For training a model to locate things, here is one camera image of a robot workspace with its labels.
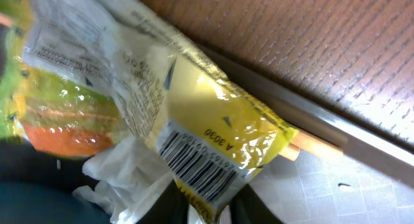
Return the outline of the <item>dark blue plate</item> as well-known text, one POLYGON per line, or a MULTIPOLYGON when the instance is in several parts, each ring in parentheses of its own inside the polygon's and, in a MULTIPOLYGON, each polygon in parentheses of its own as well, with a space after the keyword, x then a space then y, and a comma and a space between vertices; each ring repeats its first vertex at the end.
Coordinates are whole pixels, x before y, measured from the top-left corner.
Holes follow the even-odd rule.
POLYGON ((69 193, 30 183, 1 183, 1 224, 103 224, 109 215, 69 193))

